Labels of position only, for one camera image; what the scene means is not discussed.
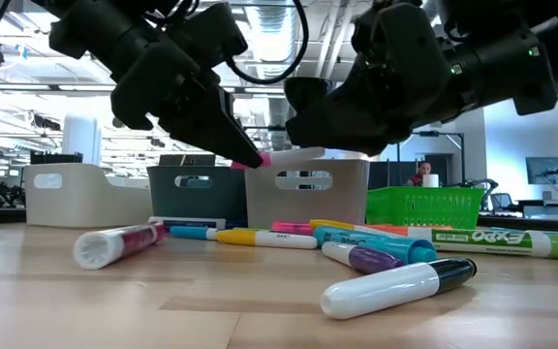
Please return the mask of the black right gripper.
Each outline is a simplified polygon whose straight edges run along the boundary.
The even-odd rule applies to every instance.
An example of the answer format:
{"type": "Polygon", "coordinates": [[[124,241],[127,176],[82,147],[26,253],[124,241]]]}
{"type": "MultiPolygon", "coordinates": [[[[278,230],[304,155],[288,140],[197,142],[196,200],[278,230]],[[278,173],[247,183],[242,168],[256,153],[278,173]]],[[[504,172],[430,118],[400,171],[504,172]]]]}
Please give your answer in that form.
{"type": "Polygon", "coordinates": [[[286,122],[293,144],[368,156],[409,137],[409,125],[459,116],[448,91],[451,66],[419,1],[374,1],[356,19],[353,92],[338,88],[296,108],[286,122]]]}

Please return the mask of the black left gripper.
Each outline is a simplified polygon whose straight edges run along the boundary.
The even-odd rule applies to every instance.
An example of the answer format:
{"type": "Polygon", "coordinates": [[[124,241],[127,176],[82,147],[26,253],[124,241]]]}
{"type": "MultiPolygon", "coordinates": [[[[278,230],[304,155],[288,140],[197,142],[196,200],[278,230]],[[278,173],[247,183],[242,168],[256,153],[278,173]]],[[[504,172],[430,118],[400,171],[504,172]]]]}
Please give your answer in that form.
{"type": "Polygon", "coordinates": [[[150,113],[174,140],[249,168],[263,158],[233,116],[233,96],[210,90],[197,63],[174,44],[159,42],[127,70],[110,94],[111,110],[130,129],[149,130],[150,113]]]}

